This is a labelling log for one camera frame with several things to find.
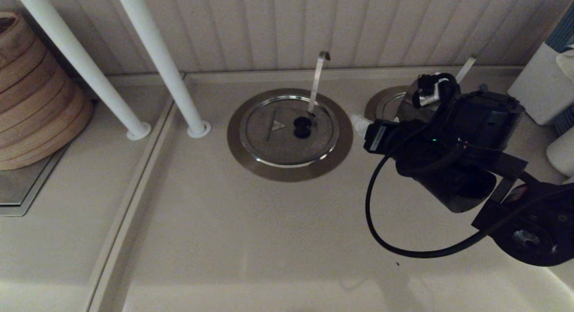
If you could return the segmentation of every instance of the white metal pipe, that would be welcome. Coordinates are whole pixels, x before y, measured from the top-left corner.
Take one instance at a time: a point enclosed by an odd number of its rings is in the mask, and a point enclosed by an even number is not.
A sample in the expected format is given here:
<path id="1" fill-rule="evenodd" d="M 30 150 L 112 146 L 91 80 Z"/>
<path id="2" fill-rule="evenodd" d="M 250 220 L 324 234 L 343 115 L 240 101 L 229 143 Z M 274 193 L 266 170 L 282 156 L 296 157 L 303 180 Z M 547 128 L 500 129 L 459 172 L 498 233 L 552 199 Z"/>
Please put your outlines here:
<path id="1" fill-rule="evenodd" d="M 166 47 L 148 6 L 145 4 L 145 0 L 119 1 L 189 125 L 189 136 L 193 138 L 205 136 L 211 129 L 211 126 L 209 123 L 201 120 L 197 108 L 193 105 L 189 91 L 181 79 L 178 68 Z"/>
<path id="2" fill-rule="evenodd" d="M 131 140 L 145 138 L 151 131 L 148 123 L 141 122 L 117 90 L 109 83 L 94 60 L 84 50 L 78 39 L 58 14 L 49 0 L 20 0 L 44 32 L 52 39 L 73 67 L 127 127 Z"/>

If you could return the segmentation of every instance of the metal handle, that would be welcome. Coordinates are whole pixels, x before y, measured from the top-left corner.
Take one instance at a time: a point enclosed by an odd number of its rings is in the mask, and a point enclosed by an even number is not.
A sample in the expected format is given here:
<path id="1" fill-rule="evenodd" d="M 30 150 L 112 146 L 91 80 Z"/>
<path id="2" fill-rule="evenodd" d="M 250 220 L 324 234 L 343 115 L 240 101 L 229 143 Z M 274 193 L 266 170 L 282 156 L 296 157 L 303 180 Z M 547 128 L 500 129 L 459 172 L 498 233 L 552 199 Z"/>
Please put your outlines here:
<path id="1" fill-rule="evenodd" d="M 317 98 L 317 89 L 319 87 L 319 79 L 321 78 L 322 64 L 324 61 L 330 61 L 330 54 L 328 51 L 321 51 L 317 57 L 317 67 L 315 68 L 315 78 L 313 80 L 313 87 L 311 89 L 311 98 L 309 99 L 309 106 L 307 107 L 307 112 L 313 113 L 313 107 L 315 107 L 315 98 Z"/>
<path id="2" fill-rule="evenodd" d="M 463 67 L 461 68 L 461 70 L 457 74 L 457 82 L 458 83 L 460 83 L 461 81 L 463 81 L 463 79 L 465 79 L 466 73 L 468 73 L 468 70 L 470 70 L 472 65 L 476 62 L 477 57 L 478 56 L 476 56 L 475 54 L 471 54 L 471 56 L 468 58 L 465 65 L 463 65 Z"/>

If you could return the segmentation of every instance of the triangle symbol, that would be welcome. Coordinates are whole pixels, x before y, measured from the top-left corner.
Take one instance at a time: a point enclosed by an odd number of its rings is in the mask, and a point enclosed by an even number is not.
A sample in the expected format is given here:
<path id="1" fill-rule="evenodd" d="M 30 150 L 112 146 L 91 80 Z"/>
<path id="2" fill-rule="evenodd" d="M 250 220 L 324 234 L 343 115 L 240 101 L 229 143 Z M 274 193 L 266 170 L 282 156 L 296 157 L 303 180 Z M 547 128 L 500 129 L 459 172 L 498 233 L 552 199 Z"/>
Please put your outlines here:
<path id="1" fill-rule="evenodd" d="M 278 122 L 277 120 L 273 121 L 273 126 L 271 127 L 271 132 L 276 130 L 280 130 L 281 128 L 285 128 L 286 126 Z"/>

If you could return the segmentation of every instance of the ribbed white wall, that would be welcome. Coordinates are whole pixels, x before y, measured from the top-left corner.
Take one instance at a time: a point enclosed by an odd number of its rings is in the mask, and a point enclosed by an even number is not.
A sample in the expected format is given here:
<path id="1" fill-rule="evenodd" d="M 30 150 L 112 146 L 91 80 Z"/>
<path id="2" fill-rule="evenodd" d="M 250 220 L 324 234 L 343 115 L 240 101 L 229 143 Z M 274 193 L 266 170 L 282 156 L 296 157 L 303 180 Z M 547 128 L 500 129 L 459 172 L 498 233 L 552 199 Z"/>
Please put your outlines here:
<path id="1" fill-rule="evenodd" d="M 118 0 L 51 0 L 107 74 L 155 68 Z M 573 0 L 146 0 L 181 71 L 524 65 Z M 0 0 L 0 9 L 22 9 Z"/>

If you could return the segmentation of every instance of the circular metal lid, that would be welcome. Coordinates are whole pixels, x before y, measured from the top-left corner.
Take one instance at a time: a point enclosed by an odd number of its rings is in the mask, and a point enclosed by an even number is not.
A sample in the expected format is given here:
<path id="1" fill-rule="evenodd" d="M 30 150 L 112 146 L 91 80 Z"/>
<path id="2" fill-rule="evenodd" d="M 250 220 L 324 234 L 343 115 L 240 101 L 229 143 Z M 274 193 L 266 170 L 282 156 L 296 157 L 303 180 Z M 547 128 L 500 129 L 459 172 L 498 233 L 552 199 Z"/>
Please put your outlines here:
<path id="1" fill-rule="evenodd" d="M 351 123 L 336 103 L 320 94 L 310 115 L 309 95 L 308 90 L 278 89 L 245 102 L 227 131 L 235 158 L 277 181 L 303 181 L 334 169 L 351 148 Z M 309 126 L 307 133 L 296 136 L 298 118 Z"/>
<path id="2" fill-rule="evenodd" d="M 379 91 L 367 103 L 365 118 L 372 121 L 394 120 L 408 88 L 409 86 L 396 86 Z"/>

